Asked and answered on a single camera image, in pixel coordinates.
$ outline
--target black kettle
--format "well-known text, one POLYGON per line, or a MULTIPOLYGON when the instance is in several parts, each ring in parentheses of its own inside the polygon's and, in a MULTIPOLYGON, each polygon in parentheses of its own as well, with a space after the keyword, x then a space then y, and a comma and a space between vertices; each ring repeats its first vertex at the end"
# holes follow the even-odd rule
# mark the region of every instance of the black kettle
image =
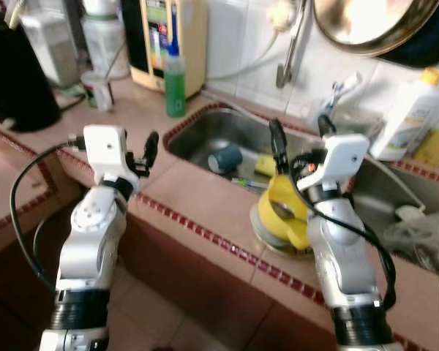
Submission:
POLYGON ((21 26, 12 30, 0 12, 0 123, 17 132, 46 128, 60 110, 21 26))

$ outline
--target blue cup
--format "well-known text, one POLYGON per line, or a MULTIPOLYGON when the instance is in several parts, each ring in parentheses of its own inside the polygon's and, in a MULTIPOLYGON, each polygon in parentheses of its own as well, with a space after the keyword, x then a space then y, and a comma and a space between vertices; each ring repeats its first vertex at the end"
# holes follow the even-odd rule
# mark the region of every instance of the blue cup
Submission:
POLYGON ((228 173, 235 170, 242 163, 241 150, 235 145, 212 152, 208 156, 208 166, 215 173, 228 173))

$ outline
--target dish soap bottle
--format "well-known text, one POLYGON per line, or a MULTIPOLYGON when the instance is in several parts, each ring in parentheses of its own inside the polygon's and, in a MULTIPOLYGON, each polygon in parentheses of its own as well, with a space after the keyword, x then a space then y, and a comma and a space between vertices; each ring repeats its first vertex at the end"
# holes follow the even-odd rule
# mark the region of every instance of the dish soap bottle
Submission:
POLYGON ((426 68, 421 79, 405 84, 386 113, 386 127, 369 152, 376 159, 398 161, 439 106, 439 69, 426 68))
POLYGON ((173 40, 168 46, 164 60, 164 82, 168 115, 183 117, 185 115, 185 64, 179 55, 177 43, 177 7, 172 5, 173 40))

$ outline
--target stainless steel sink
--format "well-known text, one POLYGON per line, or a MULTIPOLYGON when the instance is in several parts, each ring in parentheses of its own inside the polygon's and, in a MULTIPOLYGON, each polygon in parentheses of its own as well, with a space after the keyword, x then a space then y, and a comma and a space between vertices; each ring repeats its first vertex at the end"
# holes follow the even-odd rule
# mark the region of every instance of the stainless steel sink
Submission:
MULTIPOLYGON (((305 135, 287 132, 289 156, 320 145, 305 135)), ((204 113, 197 121, 178 133, 168 144, 172 154, 209 170, 208 156, 212 151, 234 144, 241 149, 244 161, 225 178, 241 177, 266 183, 269 178, 255 173, 258 155, 271 154, 268 122, 244 116, 235 110, 219 108, 204 113)), ((427 213, 439 211, 439 185, 414 175, 400 178, 427 205, 427 213)), ((383 171, 364 161, 353 188, 356 212, 377 234, 399 220, 394 212, 401 205, 416 205, 400 186, 383 171)))

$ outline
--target yellow sponge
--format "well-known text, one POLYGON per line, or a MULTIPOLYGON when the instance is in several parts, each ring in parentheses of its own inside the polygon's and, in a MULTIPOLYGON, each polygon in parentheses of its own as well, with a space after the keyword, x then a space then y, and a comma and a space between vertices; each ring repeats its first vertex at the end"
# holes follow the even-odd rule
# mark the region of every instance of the yellow sponge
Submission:
POLYGON ((272 155, 260 154, 255 164, 255 172, 273 177, 275 174, 276 163, 272 155))

